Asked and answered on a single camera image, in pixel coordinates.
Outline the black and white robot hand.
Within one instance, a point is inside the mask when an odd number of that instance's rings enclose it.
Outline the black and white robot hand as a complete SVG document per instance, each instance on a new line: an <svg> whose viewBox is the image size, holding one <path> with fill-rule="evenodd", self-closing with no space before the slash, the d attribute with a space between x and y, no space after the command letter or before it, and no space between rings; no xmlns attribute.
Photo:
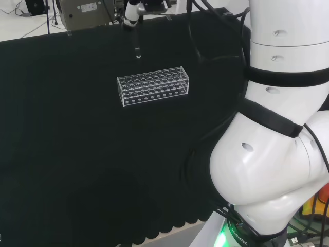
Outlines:
<svg viewBox="0 0 329 247"><path fill-rule="evenodd" d="M145 15L165 14L171 7L168 0L128 1L122 25L128 29L135 28Z"/></svg>

